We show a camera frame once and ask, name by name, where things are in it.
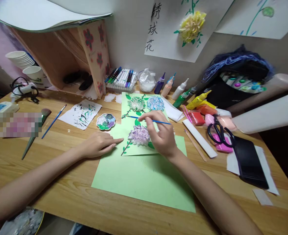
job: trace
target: black scissors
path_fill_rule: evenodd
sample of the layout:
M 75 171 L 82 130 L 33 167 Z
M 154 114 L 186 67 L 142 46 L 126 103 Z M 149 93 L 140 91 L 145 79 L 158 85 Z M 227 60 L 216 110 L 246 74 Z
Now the black scissors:
M 234 135 L 232 134 L 232 132 L 228 128 L 225 127 L 225 130 L 228 132 L 228 134 L 230 136 L 230 140 L 231 140 L 231 144 L 228 144 L 226 142 L 226 139 L 225 139 L 223 126 L 218 121 L 216 114 L 214 114 L 214 121 L 215 121 L 215 123 L 214 124 L 211 123 L 207 128 L 207 133 L 208 133 L 209 137 L 213 140 L 213 142 L 215 142 L 217 144 L 224 144 L 227 147 L 233 148 L 235 146 L 235 138 L 234 138 Z M 214 127 L 215 131 L 217 132 L 217 135 L 219 136 L 220 141 L 215 140 L 215 138 L 210 133 L 210 129 L 212 126 Z

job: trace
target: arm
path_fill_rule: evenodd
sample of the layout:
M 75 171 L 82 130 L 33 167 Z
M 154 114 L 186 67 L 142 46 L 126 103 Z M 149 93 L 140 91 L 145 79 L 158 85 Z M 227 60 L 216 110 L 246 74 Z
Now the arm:
M 0 221 L 27 206 L 49 183 L 83 158 L 94 158 L 110 152 L 122 139 L 95 132 L 76 148 L 31 170 L 0 189 Z
M 155 149 L 178 169 L 224 234 L 262 234 L 242 208 L 176 147 L 172 125 L 157 123 L 160 131 L 156 132 L 152 119 L 167 122 L 162 112 L 152 111 L 139 117 L 139 121 L 144 119 Z

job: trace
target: hand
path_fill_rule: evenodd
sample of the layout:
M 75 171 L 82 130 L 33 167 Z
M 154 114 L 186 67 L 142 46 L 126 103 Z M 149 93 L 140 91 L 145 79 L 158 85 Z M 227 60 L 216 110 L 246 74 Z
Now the hand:
M 94 132 L 87 140 L 75 147 L 81 158 L 99 157 L 110 152 L 124 138 L 114 139 L 110 134 Z
M 147 130 L 150 135 L 154 148 L 164 157 L 171 158 L 178 152 L 176 141 L 174 139 L 173 126 L 169 124 L 157 123 L 159 132 L 157 133 L 152 120 L 168 122 L 161 111 L 151 111 L 138 118 L 139 121 L 145 119 Z

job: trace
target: yellow paper flower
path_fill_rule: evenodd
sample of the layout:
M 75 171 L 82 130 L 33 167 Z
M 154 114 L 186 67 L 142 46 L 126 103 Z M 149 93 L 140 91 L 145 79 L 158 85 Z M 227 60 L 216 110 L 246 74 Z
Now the yellow paper flower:
M 204 12 L 196 11 L 182 22 L 179 32 L 185 42 L 190 43 L 193 39 L 196 39 L 205 22 L 206 15 Z

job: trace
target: wooden desk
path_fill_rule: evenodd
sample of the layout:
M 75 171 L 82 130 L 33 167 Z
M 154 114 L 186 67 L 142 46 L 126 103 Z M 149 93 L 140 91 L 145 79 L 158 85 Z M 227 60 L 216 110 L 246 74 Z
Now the wooden desk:
M 82 98 L 79 95 L 54 91 L 41 92 L 45 98 L 34 104 L 19 101 L 19 112 L 40 112 L 49 108 L 52 114 L 43 126 L 51 124 L 64 104 L 65 111 Z M 112 113 L 121 123 L 121 105 L 96 100 L 103 107 L 99 114 Z M 1 101 L 9 101 L 7 95 Z M 0 188 L 29 170 L 76 146 L 97 130 L 94 118 L 85 131 L 57 120 L 46 137 L 36 138 L 25 159 L 21 156 L 29 138 L 0 138 Z M 249 139 L 264 149 L 273 179 L 280 196 L 266 192 L 274 206 L 261 206 L 255 198 L 253 186 L 244 183 L 226 170 L 226 154 L 219 153 L 215 159 L 202 160 L 183 130 L 182 120 L 172 122 L 176 135 L 183 136 L 189 159 L 217 182 L 249 214 L 264 234 L 288 234 L 288 179 L 258 134 L 237 136 Z M 205 129 L 199 128 L 205 136 Z M 217 234 L 216 228 L 206 218 L 196 200 L 196 213 L 190 213 L 114 194 L 91 187 L 99 160 L 81 161 L 62 174 L 42 193 L 34 207 L 111 234 Z

